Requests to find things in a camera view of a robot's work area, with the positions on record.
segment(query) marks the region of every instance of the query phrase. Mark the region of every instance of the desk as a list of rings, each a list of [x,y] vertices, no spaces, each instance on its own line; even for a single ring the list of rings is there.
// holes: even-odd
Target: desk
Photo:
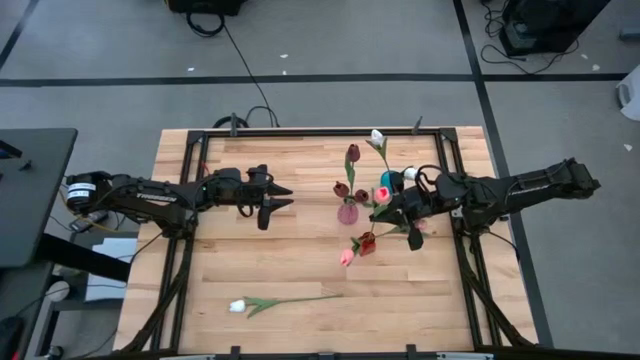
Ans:
[[[455,130],[466,172],[493,176],[482,128]],[[371,189],[378,183],[382,160],[366,145],[365,136],[269,137],[266,131],[264,137],[211,139],[208,168],[244,170],[266,163],[276,183],[294,191],[295,202],[272,215],[268,231],[258,230],[255,216],[245,219],[235,207],[200,214],[179,352],[228,354],[233,345],[241,346],[242,353],[402,352],[406,344],[416,344],[418,351],[472,350],[449,216],[428,220],[430,237],[419,251],[409,251],[404,235],[389,236],[378,240],[375,253],[341,267],[338,258],[341,249],[351,246],[349,237],[370,228],[370,210],[362,207],[354,225],[341,225],[336,218],[340,200],[332,186],[336,180],[346,182],[344,152],[351,143],[360,145],[356,188]],[[154,180],[179,182],[187,133],[163,131]],[[395,169],[438,164],[435,149],[433,138],[391,136],[388,161]],[[450,164],[452,156],[447,149]],[[190,180],[197,158],[191,161]],[[388,228],[378,224],[376,232]],[[507,223],[495,224],[492,231],[510,238]],[[142,226],[138,247],[158,232],[155,225]],[[491,235],[482,236],[481,242],[495,301],[521,334],[535,342],[513,248]],[[153,310],[166,251],[167,241],[156,241],[132,265],[114,349],[126,345]],[[336,293],[344,297],[276,306],[250,320],[228,311],[229,303],[242,296]],[[477,299],[476,306],[487,344],[488,324]],[[162,347],[168,346],[171,312]]]

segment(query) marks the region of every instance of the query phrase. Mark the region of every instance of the pink vase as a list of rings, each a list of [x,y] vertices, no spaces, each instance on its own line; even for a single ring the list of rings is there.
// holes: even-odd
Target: pink vase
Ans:
[[[338,220],[345,225],[352,225],[358,221],[358,208],[355,204],[342,204],[338,208]]]

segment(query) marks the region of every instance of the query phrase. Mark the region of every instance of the red tulip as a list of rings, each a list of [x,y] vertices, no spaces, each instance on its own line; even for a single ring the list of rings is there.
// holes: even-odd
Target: red tulip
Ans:
[[[345,197],[349,195],[349,187],[346,184],[336,181],[336,185],[333,187],[333,192],[336,193],[338,197]]]
[[[360,240],[360,256],[369,255],[376,251],[376,236],[372,232],[362,234],[358,240]]]
[[[351,162],[356,162],[360,160],[360,148],[356,144],[349,145],[349,149],[347,149],[347,159]]]
[[[369,201],[369,193],[364,190],[356,191],[355,195],[356,202],[363,203]]]

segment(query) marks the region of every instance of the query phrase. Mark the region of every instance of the black metal frame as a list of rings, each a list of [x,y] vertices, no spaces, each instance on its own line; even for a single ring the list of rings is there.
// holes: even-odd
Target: black metal frame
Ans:
[[[235,136],[237,137],[295,137],[295,136],[369,136],[372,129],[369,128],[332,128],[332,129],[237,129]],[[445,141],[449,142],[451,152],[453,155],[455,171],[464,172],[464,166],[462,162],[462,155],[460,153],[460,147],[458,145],[458,138],[455,128],[420,128],[416,133],[413,133],[411,128],[390,128],[384,129],[384,133],[387,136],[433,136],[436,144],[436,150],[438,152],[438,159],[440,166],[448,170],[449,165],[447,163],[447,156],[445,150]],[[196,180],[199,180],[204,175],[203,164],[207,158],[207,151],[209,141],[212,138],[227,138],[231,137],[231,132],[220,130],[192,130],[188,132],[187,144],[184,153],[182,171],[180,174],[180,183],[186,183],[188,181],[190,166],[192,163],[193,152],[196,144],[200,144],[200,153],[198,156]],[[454,242],[456,248],[456,254],[458,258],[458,265],[460,268],[460,277],[462,280],[465,304],[467,308],[467,314],[469,318],[469,327],[471,330],[471,339],[474,349],[479,349],[484,346],[482,342],[482,335],[480,331],[480,325],[478,321],[478,311],[475,304],[474,293],[478,296],[481,302],[485,306],[487,313],[487,319],[489,322],[489,329],[491,334],[491,345],[500,347],[502,345],[500,330],[505,334],[509,341],[514,346],[532,346],[530,342],[522,338],[518,334],[515,327],[509,322],[506,316],[500,311],[499,307],[493,302],[491,297],[491,289],[489,286],[488,275],[486,271],[486,265],[482,255],[482,247],[477,235],[472,235],[471,247],[474,255],[476,270],[472,270],[471,264],[467,258],[467,253],[464,247],[464,228],[462,219],[456,217],[454,214],[450,215],[451,224],[454,234]],[[170,239],[167,256],[165,258],[165,265],[162,274],[162,282],[160,288],[159,299],[164,298],[169,293],[170,279],[173,272],[173,265],[175,262],[177,241]],[[179,290],[177,292],[177,302],[175,307],[174,319],[172,324],[171,341],[168,350],[177,353],[179,348],[180,335],[182,330],[182,319],[184,316],[184,305],[186,302],[186,293],[188,286],[189,267],[191,262],[191,256],[193,253],[193,239],[187,240],[183,252],[183,263],[181,268],[186,266],[186,274],[181,279]],[[163,319],[160,320],[157,327],[153,331],[151,338],[151,352],[162,351],[160,349],[160,341],[162,338],[162,326]],[[233,347],[230,355],[218,355],[219,358],[238,359],[239,347]],[[323,359],[322,354],[252,354],[249,356],[243,355],[243,359],[248,358],[314,358]],[[353,358],[353,359],[418,359],[418,358],[436,358],[437,353],[418,353],[415,349],[415,345],[408,344],[407,352],[401,353],[342,353],[341,359]]]

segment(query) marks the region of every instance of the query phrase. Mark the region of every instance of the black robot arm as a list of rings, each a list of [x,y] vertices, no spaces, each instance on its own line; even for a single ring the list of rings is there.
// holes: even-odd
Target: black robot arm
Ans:
[[[422,247],[423,239],[413,222],[437,214],[459,209],[465,231],[486,230],[501,216],[518,212],[529,206],[554,199],[586,199],[600,187],[585,165],[571,158],[543,170],[494,179],[476,178],[459,173],[441,173],[430,180],[425,168],[419,169],[416,185],[404,189],[402,177],[393,181],[394,196],[387,209],[371,221],[387,222],[409,230],[411,250]],[[427,185],[435,186],[429,191]]]
[[[292,191],[274,184],[266,165],[251,168],[247,174],[249,181],[243,182],[240,170],[225,168],[183,185],[102,171],[71,175],[67,177],[67,206],[76,214],[111,210],[135,222],[153,221],[163,236],[182,239],[195,230],[198,212],[212,206],[235,205],[245,217],[259,208],[258,227],[266,230],[270,214],[293,202],[271,196],[290,195]]]

